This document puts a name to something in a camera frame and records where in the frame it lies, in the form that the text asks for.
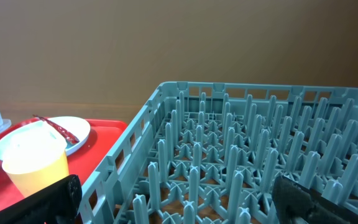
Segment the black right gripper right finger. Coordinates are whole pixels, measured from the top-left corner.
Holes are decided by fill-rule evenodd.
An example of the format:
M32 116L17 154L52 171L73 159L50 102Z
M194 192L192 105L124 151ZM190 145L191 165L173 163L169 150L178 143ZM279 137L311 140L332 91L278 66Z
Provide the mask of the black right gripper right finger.
M299 218L310 224L358 223L356 213L283 175L275 179L272 199L280 224L297 223Z

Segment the red snack wrapper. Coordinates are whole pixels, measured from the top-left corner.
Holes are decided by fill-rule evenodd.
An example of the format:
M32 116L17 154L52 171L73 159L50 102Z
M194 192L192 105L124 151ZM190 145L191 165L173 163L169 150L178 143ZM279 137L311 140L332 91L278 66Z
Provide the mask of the red snack wrapper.
M71 132L69 132L68 130L66 130L65 128L61 127L60 125L58 125L57 123L54 123L53 121L44 118L42 116L38 116L36 114L33 114L33 117L46 122L48 125L50 125L51 127L53 127L60 135L63 136L63 138L65 139L66 142L70 143L70 144L77 144L79 143L79 139L72 134Z

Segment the yellow plastic cup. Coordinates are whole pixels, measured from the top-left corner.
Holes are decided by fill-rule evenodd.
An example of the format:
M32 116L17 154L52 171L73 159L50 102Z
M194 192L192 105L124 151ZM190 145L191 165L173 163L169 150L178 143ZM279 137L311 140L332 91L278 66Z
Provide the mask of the yellow plastic cup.
M66 146L56 130L42 123L12 138L2 157L2 169L28 197L69 175Z

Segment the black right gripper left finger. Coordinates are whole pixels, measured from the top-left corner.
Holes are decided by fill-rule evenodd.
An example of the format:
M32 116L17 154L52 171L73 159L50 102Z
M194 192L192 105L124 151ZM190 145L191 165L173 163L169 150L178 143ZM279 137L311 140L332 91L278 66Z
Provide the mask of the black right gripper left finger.
M82 199L77 175L67 177L0 211L0 224L72 224Z

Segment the light blue round plate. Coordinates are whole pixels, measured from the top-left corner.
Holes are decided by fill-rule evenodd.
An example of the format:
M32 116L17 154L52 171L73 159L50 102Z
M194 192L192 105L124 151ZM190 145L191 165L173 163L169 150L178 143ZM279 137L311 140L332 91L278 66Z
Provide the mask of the light blue round plate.
M71 132L75 137L78 138L79 142L76 144L69 143L65 149L66 155L70 156L88 140L88 136L90 134L90 124L83 118L74 117L74 116L58 116L49 118L48 120L58 124L59 126L65 128L67 131ZM6 134L2 135L0 139L0 160L2 160L4 151L8 148L12 140L22 133L33 131L37 128L41 128L44 126L43 121L39 119L35 119L35 121L31 121L26 124L19 124L17 128L12 127L12 131L8 131Z

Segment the red plastic tray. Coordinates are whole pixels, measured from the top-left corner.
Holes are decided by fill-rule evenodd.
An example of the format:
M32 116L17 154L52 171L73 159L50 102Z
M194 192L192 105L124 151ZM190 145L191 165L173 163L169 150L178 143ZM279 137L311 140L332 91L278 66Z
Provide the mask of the red plastic tray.
M103 157L118 140L127 124L118 120L88 119L91 131L88 140L72 155L68 156L70 174L75 174L84 184ZM0 211L21 201L24 196L3 171L0 161Z

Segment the grey-blue dishwasher rack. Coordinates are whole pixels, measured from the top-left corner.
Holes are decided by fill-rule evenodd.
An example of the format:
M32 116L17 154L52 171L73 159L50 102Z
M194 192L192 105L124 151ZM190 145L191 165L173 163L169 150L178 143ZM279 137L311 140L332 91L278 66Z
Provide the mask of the grey-blue dishwasher rack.
M83 223L275 223L285 176L358 216L358 88L160 84L83 184Z

